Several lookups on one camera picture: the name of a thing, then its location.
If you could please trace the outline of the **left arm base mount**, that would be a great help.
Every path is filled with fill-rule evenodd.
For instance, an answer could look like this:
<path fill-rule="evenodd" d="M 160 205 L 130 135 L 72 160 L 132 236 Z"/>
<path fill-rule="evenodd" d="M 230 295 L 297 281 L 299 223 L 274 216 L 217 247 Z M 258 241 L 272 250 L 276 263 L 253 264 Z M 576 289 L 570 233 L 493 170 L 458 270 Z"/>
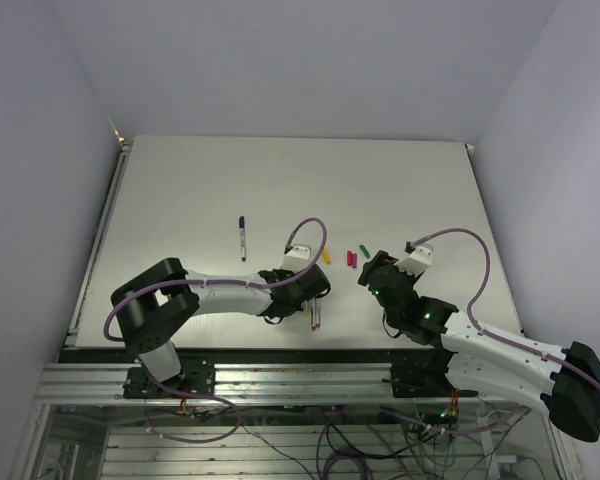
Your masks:
<path fill-rule="evenodd" d="M 212 394 L 215 385 L 215 369 L 206 363 L 184 362 L 181 372 L 167 380 L 160 380 L 163 385 L 180 391 L 198 394 Z M 164 399 L 177 398 L 157 386 L 149 379 L 142 366 L 130 368 L 123 385 L 125 399 Z"/>

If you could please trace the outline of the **blue pen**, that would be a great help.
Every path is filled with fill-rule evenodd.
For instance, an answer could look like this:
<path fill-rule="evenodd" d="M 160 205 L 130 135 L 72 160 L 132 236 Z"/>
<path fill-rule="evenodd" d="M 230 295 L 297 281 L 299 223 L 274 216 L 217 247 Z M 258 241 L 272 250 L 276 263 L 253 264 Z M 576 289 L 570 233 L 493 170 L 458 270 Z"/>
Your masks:
<path fill-rule="evenodd" d="M 240 238 L 240 258 L 242 262 L 247 260 L 247 245 L 246 245 L 246 221 L 244 216 L 240 216 L 238 220 L 239 238 Z"/>

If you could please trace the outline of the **red pen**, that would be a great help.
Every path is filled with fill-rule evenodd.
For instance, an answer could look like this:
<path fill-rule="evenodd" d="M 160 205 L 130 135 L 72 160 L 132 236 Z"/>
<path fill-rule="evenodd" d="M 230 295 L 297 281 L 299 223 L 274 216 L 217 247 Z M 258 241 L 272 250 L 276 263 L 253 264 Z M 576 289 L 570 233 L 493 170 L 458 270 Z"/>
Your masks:
<path fill-rule="evenodd" d="M 309 310 L 311 330 L 315 331 L 317 329 L 316 299 L 312 299 L 309 302 Z"/>

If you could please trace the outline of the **green pen cap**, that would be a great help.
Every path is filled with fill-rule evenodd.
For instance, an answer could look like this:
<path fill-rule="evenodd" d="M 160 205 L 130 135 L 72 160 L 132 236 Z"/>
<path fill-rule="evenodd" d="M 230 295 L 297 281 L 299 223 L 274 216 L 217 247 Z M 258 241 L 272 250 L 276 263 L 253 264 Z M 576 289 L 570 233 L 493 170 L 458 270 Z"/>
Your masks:
<path fill-rule="evenodd" d="M 370 252 L 365 245 L 361 244 L 359 245 L 359 248 L 366 258 L 370 258 Z"/>

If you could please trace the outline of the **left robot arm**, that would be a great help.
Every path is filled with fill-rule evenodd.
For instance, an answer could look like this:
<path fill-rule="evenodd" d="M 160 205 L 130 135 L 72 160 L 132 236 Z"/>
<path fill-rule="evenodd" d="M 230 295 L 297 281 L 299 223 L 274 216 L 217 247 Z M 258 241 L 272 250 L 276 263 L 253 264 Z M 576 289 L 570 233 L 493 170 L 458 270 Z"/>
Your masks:
<path fill-rule="evenodd" d="M 187 271 L 179 259 L 169 257 L 115 290 L 111 303 L 119 340 L 148 370 L 150 387 L 172 397 L 184 383 L 172 337 L 190 318 L 241 313 L 277 324 L 330 291 L 316 264 L 304 274 L 279 268 L 222 278 Z"/>

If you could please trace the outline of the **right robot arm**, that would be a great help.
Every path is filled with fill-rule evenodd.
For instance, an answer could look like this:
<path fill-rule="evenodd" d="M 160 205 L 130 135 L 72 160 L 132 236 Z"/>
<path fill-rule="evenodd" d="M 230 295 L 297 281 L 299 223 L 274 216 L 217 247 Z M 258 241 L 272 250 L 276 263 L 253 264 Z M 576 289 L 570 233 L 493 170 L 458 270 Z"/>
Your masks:
<path fill-rule="evenodd" d="M 457 306 L 419 295 L 415 285 L 431 259 L 424 249 L 401 260 L 378 251 L 358 279 L 381 306 L 389 327 L 436 349 L 436 361 L 420 373 L 422 387 L 435 396 L 451 388 L 489 393 L 547 416 L 577 440 L 596 442 L 600 359 L 594 350 L 580 342 L 561 347 L 476 326 Z"/>

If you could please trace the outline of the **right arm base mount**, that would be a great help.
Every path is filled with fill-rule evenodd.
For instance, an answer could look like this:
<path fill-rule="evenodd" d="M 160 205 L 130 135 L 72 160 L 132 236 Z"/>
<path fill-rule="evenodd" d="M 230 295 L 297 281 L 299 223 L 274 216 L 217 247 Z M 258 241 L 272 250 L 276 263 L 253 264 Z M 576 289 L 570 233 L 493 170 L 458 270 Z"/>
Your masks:
<path fill-rule="evenodd" d="M 451 397 L 456 388 L 447 379 L 454 353 L 436 349 L 398 350 L 392 357 L 389 377 L 394 398 Z"/>

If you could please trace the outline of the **aluminium frame rail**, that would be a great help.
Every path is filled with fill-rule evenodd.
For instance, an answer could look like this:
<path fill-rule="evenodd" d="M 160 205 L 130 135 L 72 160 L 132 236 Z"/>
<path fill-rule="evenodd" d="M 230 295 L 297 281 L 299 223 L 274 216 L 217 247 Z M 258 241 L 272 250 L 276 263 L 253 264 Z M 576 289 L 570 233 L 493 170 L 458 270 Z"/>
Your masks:
<path fill-rule="evenodd" d="M 50 364 L 43 370 L 36 405 L 176 406 L 180 399 L 127 399 L 129 364 Z M 239 406 L 411 404 L 387 382 L 390 365 L 219 364 L 212 394 Z"/>

